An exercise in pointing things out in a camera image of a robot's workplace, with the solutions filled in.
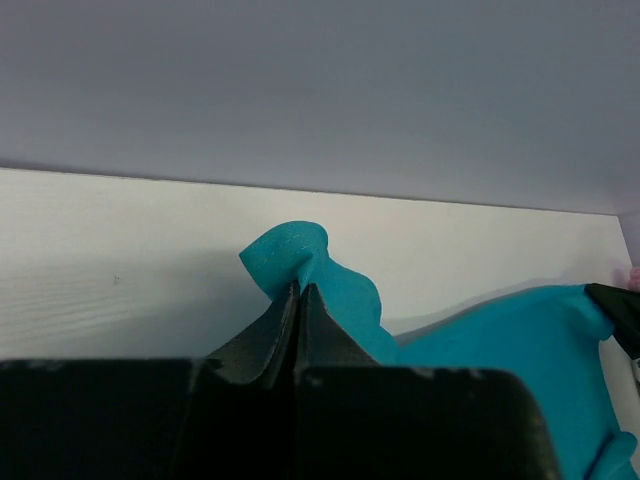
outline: white surface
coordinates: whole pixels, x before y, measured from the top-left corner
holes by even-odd
[[[268,302],[237,254],[288,220],[321,223],[403,333],[549,283],[624,283],[615,217],[0,169],[0,357],[201,355]],[[603,365],[640,434],[628,358]]]
[[[634,0],[3,0],[0,163],[620,213],[638,25]]]

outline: black object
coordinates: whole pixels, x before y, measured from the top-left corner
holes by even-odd
[[[515,376],[376,366],[315,285],[300,312],[298,478],[560,478],[540,410]]]
[[[1,479],[559,478],[515,377],[386,368],[290,285],[205,359],[0,363]]]
[[[613,322],[613,335],[627,355],[640,358],[640,293],[598,283],[585,291]]]

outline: white wall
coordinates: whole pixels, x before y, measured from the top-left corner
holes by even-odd
[[[4,165],[620,213],[632,0],[4,0]]]

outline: teal fabric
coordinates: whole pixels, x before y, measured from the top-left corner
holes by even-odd
[[[384,365],[517,375],[547,420],[564,478],[638,478],[630,463],[637,441],[620,431],[598,354],[613,325],[584,286],[545,287],[494,302],[401,348],[380,326],[373,282],[331,260],[327,248],[320,225],[291,222],[265,233],[240,258],[271,299],[295,279],[303,289],[316,283],[331,316]]]
[[[290,222],[269,230],[240,254],[251,277],[271,300],[293,280],[301,290],[318,285],[329,313],[378,362],[395,362],[397,346],[380,326],[378,289],[364,275],[329,258],[327,232],[310,222]]]

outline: wood grain texture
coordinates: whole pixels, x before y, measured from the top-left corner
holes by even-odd
[[[0,356],[208,352],[267,305],[237,254],[296,219],[376,282],[394,334],[630,265],[609,216],[0,170]]]

